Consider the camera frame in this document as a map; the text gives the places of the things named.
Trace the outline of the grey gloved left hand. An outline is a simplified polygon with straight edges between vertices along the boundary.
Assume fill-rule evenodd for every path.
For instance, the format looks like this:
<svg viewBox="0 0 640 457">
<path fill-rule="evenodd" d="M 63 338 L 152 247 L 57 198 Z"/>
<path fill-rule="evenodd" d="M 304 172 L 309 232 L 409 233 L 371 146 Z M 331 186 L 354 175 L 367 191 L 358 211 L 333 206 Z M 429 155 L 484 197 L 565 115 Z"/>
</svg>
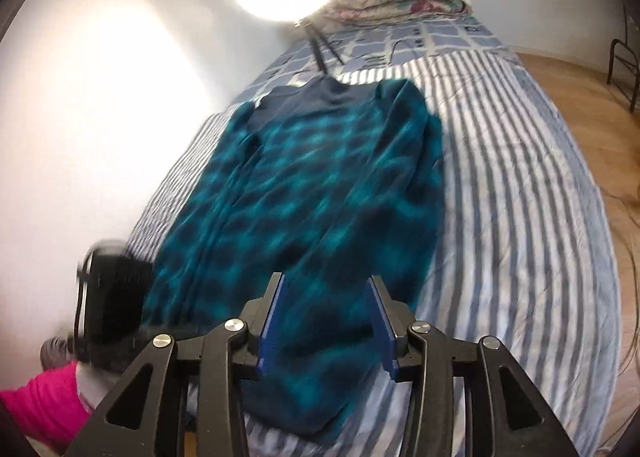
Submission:
<svg viewBox="0 0 640 457">
<path fill-rule="evenodd" d="M 40 365 L 43 371 L 62 368 L 76 362 L 75 342 L 70 337 L 52 337 L 40 347 Z"/>
</svg>

